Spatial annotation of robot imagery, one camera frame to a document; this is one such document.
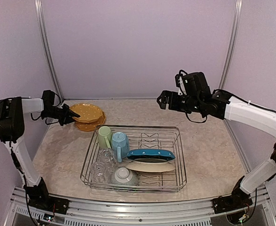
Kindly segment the yellow polka dot plate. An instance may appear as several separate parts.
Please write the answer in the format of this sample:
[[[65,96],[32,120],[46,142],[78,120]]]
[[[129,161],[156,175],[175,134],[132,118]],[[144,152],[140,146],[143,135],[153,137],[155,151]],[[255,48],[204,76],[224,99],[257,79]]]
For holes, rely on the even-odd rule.
[[[83,123],[83,122],[75,122],[75,127],[81,131],[84,132],[90,132],[90,131],[94,131],[96,129],[96,127],[98,125],[103,125],[106,121],[106,116],[105,113],[102,113],[102,116],[97,119],[95,122],[91,122],[91,123]]]
[[[79,115],[79,117],[73,117],[75,121],[82,123],[92,123],[97,121],[102,115],[103,111],[100,107],[93,104],[79,103],[74,104],[70,109]]]

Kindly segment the blue polka dot plate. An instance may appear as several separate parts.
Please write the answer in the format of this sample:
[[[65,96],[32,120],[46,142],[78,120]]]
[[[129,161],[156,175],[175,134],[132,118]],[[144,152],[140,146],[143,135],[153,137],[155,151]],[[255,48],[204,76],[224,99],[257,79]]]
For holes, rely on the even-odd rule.
[[[134,149],[126,154],[126,158],[130,160],[162,159],[165,161],[171,161],[175,159],[175,155],[171,151],[163,149]]]

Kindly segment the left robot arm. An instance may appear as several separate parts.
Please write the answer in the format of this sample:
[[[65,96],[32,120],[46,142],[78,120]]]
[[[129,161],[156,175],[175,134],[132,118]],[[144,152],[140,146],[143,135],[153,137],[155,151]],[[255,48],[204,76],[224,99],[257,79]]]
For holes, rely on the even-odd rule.
[[[66,104],[55,105],[55,96],[55,92],[45,90],[41,98],[10,97],[0,100],[0,141],[8,149],[30,200],[34,200],[45,210],[53,205],[53,198],[27,151],[24,141],[24,115],[39,113],[39,118],[56,119],[61,126],[74,122],[79,114]]]

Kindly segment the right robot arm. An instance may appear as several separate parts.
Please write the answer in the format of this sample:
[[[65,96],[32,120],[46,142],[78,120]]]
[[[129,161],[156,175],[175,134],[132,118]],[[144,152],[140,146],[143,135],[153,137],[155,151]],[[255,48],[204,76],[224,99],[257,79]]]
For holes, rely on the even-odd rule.
[[[164,90],[157,98],[161,109],[199,113],[202,118],[213,116],[261,130],[276,139],[276,110],[246,101],[226,90],[210,90],[203,72],[186,73],[180,70],[175,76],[177,92]],[[238,209],[261,184],[276,175],[276,143],[271,157],[243,176],[228,198],[228,205]]]

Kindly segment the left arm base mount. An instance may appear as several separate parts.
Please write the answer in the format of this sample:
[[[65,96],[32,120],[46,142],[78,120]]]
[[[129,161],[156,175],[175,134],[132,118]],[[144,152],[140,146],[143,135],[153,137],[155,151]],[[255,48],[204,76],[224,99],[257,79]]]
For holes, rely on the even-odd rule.
[[[69,203],[70,201],[68,199],[54,196],[47,196],[46,198],[41,196],[33,198],[29,197],[29,206],[55,214],[66,215]]]

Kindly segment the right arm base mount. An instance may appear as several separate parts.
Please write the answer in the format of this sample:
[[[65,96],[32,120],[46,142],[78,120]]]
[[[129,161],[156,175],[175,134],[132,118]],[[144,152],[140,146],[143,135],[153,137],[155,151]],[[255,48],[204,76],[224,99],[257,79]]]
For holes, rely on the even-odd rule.
[[[215,214],[237,210],[253,204],[250,195],[227,195],[212,199]]]

